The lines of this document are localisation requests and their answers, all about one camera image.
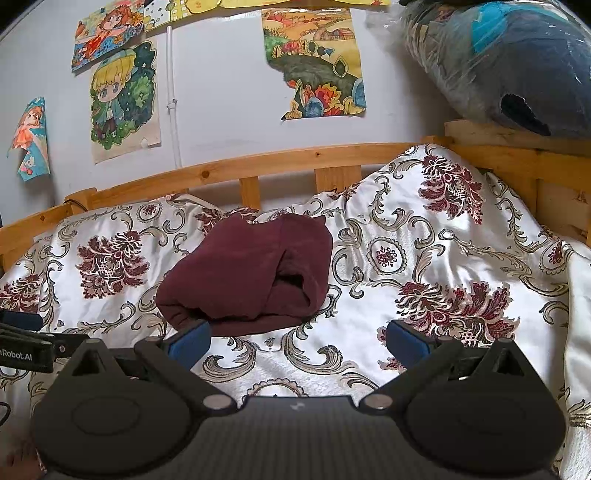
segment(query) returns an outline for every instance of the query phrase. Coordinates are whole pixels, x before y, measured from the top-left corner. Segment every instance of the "drawing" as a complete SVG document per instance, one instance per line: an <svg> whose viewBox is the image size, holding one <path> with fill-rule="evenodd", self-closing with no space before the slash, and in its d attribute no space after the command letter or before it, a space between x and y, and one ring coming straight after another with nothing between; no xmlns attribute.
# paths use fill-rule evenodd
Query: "drawing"
<svg viewBox="0 0 591 480"><path fill-rule="evenodd" d="M126 44L144 30L144 0L118 0L78 22L72 71Z"/></svg>
<svg viewBox="0 0 591 480"><path fill-rule="evenodd" d="M24 181L49 174L45 99L43 97L35 98L25 108L17 131L14 132L7 156L14 148L20 148L26 152L18 169L18 174Z"/></svg>
<svg viewBox="0 0 591 480"><path fill-rule="evenodd" d="M365 110L361 58L348 9L262 11L269 65L295 90L283 120Z"/></svg>
<svg viewBox="0 0 591 480"><path fill-rule="evenodd" d="M298 0L152 0L145 7L146 32L176 22L182 18L201 14L216 7L243 8L264 7ZM354 5L389 5L390 0L338 0L344 4Z"/></svg>
<svg viewBox="0 0 591 480"><path fill-rule="evenodd" d="M144 41L99 63L92 76L90 138L95 163L160 143L156 50Z"/></svg>

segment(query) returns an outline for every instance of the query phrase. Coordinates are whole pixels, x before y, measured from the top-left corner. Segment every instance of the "plastic bag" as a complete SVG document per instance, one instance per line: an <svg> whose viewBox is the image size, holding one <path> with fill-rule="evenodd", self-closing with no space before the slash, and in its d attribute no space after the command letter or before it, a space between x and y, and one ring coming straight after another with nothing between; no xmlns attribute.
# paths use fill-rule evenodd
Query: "plastic bag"
<svg viewBox="0 0 591 480"><path fill-rule="evenodd" d="M411 55L465 118L591 138L591 33L558 0L471 7L416 0L399 28Z"/></svg>

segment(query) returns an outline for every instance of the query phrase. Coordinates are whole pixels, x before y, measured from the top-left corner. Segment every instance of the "white satin blanket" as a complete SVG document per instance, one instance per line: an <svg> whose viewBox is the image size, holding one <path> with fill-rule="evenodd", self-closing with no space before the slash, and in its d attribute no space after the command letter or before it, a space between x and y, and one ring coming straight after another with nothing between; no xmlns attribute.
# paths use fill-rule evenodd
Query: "white satin blanket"
<svg viewBox="0 0 591 480"><path fill-rule="evenodd" d="M421 145L341 194L238 211L257 222L324 215L334 239L329 293L301 327L214 338L196 374L239 402L358 401L403 370L384 343L392 319L467 345L515 338L567 417L556 470L564 479L591 477L591 251L540 226L506 184ZM67 218L0 280L0 306L39 312L45 331L87 333L112 348L170 335L154 303L158 285L228 214L181 195ZM0 369L0 401L13 409L0 452L27 436L53 378Z"/></svg>

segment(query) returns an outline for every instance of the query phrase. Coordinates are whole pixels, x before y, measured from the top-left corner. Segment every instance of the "yellow drawing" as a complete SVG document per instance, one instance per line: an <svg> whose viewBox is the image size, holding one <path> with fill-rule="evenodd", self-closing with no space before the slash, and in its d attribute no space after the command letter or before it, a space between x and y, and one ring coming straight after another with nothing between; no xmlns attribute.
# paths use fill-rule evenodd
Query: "yellow drawing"
<svg viewBox="0 0 591 480"><path fill-rule="evenodd" d="M389 5L391 0L337 0L352 5ZM298 4L298 0L153 0L144 11L146 32L176 22L182 18L201 14L216 7L265 7L280 3Z"/></svg>
<svg viewBox="0 0 591 480"><path fill-rule="evenodd" d="M283 120L365 110L361 58L348 9L266 9L262 29L267 62L295 90Z"/></svg>

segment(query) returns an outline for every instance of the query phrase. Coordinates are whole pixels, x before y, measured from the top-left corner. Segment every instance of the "bed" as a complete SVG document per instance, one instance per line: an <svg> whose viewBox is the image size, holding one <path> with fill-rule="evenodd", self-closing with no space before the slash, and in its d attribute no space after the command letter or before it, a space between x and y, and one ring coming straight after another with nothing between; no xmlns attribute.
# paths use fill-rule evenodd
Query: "bed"
<svg viewBox="0 0 591 480"><path fill-rule="evenodd" d="M254 155L74 193L0 229L7 271L0 307L39 312L45 331L87 333L111 348L168 336L174 332L154 301L158 285L219 221L232 213L251 222L324 215L334 248L329 293L316 317L262 335L214 338L194 373L239 403L247 395L358 401L404 370L385 347L392 319L467 345L515 338L569 422L556 471L586 479L591 238L560 237L535 215L542 182L591 192L591 158L499 145L498 138L511 142L482 132L485 141L469 145L462 141L469 127L447 131L454 129L419 145ZM362 166L375 167L363 178ZM314 170L317 195L259 211L259 176L304 170ZM193 194L228 180L239 181L239 209L227 212ZM26 437L53 378L0 369L0 400L13 408L0 452Z"/></svg>

